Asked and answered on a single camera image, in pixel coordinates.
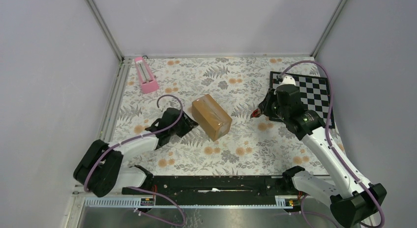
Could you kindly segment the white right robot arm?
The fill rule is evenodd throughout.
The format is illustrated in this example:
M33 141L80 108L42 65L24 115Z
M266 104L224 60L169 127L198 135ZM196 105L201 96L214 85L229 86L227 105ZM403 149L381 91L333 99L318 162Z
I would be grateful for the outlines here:
M253 112L281 119L286 128L306 145L320 160L334 184L331 185L301 168L286 171L282 181L284 192L293 195L302 191L326 205L336 221L350 228L375 213L380 213L382 227L385 218L382 202L387 191L380 183L373 184L360 173L343 154L329 133L322 117L309 110L300 98L296 85L284 84L270 88L264 100Z

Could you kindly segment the black white checkerboard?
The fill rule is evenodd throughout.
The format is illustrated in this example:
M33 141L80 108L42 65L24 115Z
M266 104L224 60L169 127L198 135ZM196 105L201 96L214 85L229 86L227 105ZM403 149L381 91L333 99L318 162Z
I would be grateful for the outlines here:
M315 111L323 121L330 116L330 129L335 128L333 113L329 113L330 89L328 79L318 76L289 74L299 87L301 101L309 110Z

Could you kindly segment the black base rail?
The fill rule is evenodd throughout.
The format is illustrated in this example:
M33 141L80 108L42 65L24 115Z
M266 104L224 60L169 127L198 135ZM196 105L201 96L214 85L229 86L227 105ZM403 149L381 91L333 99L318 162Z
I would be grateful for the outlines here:
M154 176L141 187L172 199L214 197L290 197L295 204L304 196L281 176Z

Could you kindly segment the pink metronome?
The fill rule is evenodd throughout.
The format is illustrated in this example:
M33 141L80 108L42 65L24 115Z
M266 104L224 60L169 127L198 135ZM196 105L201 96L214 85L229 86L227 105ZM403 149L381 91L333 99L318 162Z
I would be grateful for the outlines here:
M145 59L143 57L135 58L134 65L137 70L142 93L148 94L159 90L159 84Z

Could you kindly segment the brown cardboard express box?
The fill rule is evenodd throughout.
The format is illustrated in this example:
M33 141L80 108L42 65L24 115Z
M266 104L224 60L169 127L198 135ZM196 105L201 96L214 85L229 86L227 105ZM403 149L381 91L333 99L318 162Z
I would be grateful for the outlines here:
M212 98L206 94L192 102L192 116L208 137L214 142L229 133L232 118Z

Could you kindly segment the red black utility knife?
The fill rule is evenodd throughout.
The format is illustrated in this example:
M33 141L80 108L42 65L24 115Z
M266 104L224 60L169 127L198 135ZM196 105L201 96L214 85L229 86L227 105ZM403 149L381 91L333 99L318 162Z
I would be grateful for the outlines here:
M262 111L260 109L256 109L252 112L250 118L258 118L262 115Z

